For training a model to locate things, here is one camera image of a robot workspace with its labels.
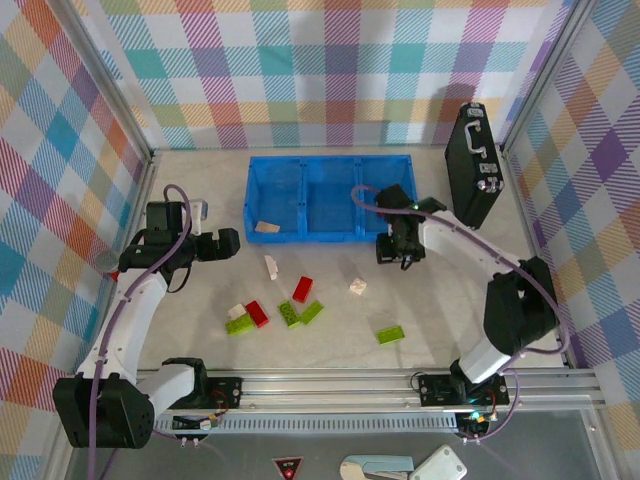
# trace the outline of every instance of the green lego brick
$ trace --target green lego brick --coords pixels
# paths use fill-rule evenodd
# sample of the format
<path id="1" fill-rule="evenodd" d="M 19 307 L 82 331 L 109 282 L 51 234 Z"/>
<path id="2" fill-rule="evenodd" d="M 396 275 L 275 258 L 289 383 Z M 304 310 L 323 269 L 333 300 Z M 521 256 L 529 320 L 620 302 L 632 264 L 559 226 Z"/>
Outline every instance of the green lego brick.
<path id="1" fill-rule="evenodd" d="M 291 302 L 282 302 L 280 305 L 278 305 L 278 310 L 280 310 L 280 314 L 282 315 L 282 318 L 284 318 L 284 321 L 289 328 L 297 327 L 298 325 L 300 325 L 300 317 L 293 309 L 293 305 L 291 305 Z"/>
<path id="2" fill-rule="evenodd" d="M 380 330 L 378 333 L 376 333 L 376 337 L 378 338 L 378 343 L 380 345 L 384 345 L 386 343 L 402 340 L 404 338 L 404 332 L 402 331 L 402 327 L 400 325 L 396 325 L 395 327 Z"/>
<path id="3" fill-rule="evenodd" d="M 314 300 L 313 303 L 300 314 L 300 321 L 305 325 L 309 325 L 320 314 L 322 310 L 324 310 L 322 304 L 319 301 Z"/>
<path id="4" fill-rule="evenodd" d="M 241 333 L 248 332 L 249 330 L 253 330 L 256 326 L 251 320 L 251 317 L 248 313 L 244 314 L 241 317 L 236 318 L 235 320 L 231 320 L 227 322 L 227 333 L 231 336 L 240 335 Z"/>

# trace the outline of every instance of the plaid fabric backdrop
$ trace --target plaid fabric backdrop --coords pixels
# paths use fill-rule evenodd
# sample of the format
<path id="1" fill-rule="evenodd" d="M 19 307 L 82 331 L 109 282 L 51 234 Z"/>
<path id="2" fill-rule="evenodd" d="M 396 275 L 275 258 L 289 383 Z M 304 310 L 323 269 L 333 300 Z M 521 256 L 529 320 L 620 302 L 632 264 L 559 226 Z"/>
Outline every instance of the plaid fabric backdrop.
<path id="1" fill-rule="evenodd" d="M 34 478 L 138 188 L 135 153 L 44 0 L 0 0 L 0 478 Z"/>
<path id="2" fill-rule="evenodd" d="M 512 152 L 580 366 L 640 478 L 640 1 L 601 1 Z"/>
<path id="3" fill-rule="evenodd" d="M 497 137 L 573 1 L 75 4 L 150 142 L 191 149 L 446 144 L 472 98 Z"/>

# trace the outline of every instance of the blue bin compartment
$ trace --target blue bin compartment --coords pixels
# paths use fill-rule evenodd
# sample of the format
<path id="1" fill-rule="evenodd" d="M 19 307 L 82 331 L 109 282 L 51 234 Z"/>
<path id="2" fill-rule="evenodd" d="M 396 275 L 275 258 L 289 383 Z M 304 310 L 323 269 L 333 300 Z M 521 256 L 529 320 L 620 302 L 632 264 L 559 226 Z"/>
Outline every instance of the blue bin compartment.
<path id="1" fill-rule="evenodd" d="M 244 206 L 251 243 L 374 242 L 387 224 L 351 200 L 355 185 L 382 189 L 400 183 L 417 199 L 408 155 L 252 157 Z M 373 204 L 374 194 L 360 192 Z M 255 231 L 258 221 L 278 233 Z"/>

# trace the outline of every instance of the white block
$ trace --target white block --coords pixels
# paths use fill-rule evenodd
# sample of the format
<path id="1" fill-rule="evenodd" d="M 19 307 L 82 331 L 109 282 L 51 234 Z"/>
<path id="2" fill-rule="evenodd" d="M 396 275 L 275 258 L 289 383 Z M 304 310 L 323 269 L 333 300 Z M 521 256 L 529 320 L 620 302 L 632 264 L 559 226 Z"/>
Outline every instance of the white block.
<path id="1" fill-rule="evenodd" d="M 260 220 L 256 224 L 256 232 L 260 233 L 278 233 L 280 231 L 280 225 L 274 225 L 273 223 L 267 223 Z"/>
<path id="2" fill-rule="evenodd" d="M 349 287 L 349 290 L 358 295 L 362 295 L 362 292 L 364 292 L 365 288 L 367 288 L 367 282 L 360 278 L 356 278 Z"/>
<path id="3" fill-rule="evenodd" d="M 245 313 L 247 313 L 247 311 L 245 310 L 245 308 L 242 306 L 241 303 L 239 303 L 238 305 L 236 305 L 235 307 L 233 307 L 231 310 L 229 310 L 229 312 L 227 313 L 227 315 L 229 315 L 229 318 L 231 320 L 235 320 L 236 318 L 240 318 L 242 315 L 244 315 Z"/>
<path id="4" fill-rule="evenodd" d="M 278 265 L 271 255 L 265 255 L 264 261 L 267 262 L 267 270 L 269 270 L 269 276 L 271 280 L 278 278 Z"/>

